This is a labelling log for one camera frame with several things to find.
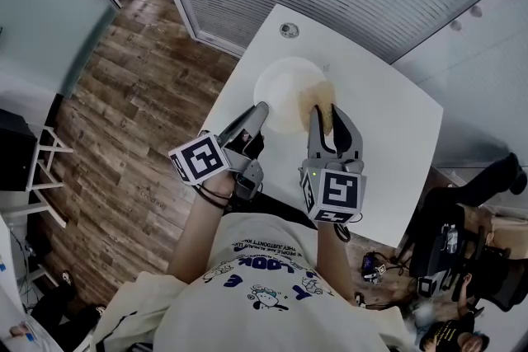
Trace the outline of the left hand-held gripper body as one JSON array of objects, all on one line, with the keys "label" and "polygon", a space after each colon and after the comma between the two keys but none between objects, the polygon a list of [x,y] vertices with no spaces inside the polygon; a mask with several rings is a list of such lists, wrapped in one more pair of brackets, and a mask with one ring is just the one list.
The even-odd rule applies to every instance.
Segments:
[{"label": "left hand-held gripper body", "polygon": [[[204,133],[174,148],[168,156],[183,183],[191,186],[204,199],[227,200],[235,196],[250,201],[262,187],[263,170],[258,156],[263,148],[264,138],[260,133],[245,145],[219,145],[217,135]],[[228,196],[205,187],[207,180],[223,171],[230,172],[234,178],[233,191]]]}]

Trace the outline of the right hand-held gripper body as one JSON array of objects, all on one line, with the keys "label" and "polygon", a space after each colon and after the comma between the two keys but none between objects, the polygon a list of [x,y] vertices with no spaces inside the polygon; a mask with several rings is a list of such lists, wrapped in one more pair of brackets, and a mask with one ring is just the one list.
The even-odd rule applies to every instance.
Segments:
[{"label": "right hand-held gripper body", "polygon": [[300,171],[306,214],[320,223],[347,224],[361,212],[366,177],[361,160],[307,158]]}]

